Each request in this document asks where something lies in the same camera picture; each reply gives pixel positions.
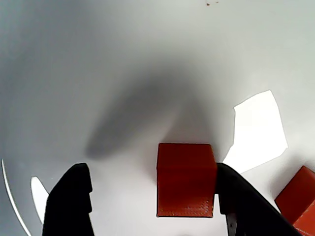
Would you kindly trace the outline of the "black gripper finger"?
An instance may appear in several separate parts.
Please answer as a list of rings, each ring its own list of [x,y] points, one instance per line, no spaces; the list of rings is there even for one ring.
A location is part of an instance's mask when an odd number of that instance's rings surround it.
[[[217,164],[216,190],[229,236],[299,236],[300,233],[237,171]]]
[[[89,214],[93,191],[86,163],[70,167],[53,187],[46,202],[43,236],[93,236]]]

